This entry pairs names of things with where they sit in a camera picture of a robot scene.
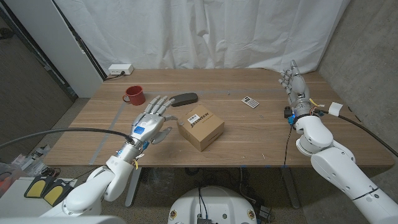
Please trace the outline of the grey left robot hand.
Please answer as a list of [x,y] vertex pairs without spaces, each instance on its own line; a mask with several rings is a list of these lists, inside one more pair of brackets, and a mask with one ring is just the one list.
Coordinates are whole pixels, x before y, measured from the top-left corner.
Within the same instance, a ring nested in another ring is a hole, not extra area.
[[172,127],[169,126],[163,131],[161,130],[164,123],[170,120],[178,120],[176,116],[164,115],[174,99],[167,100],[168,96],[156,96],[133,122],[131,126],[130,138],[122,148],[116,153],[116,157],[132,162],[139,157],[147,148],[148,144],[158,144],[162,142],[171,132]]

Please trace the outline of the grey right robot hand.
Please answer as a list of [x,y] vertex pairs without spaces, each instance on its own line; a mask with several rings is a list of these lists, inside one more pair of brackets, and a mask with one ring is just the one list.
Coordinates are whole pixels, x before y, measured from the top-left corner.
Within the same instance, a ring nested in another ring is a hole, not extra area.
[[295,60],[291,61],[290,69],[284,70],[280,75],[279,83],[288,95],[288,102],[295,117],[308,116],[312,108],[310,90]]

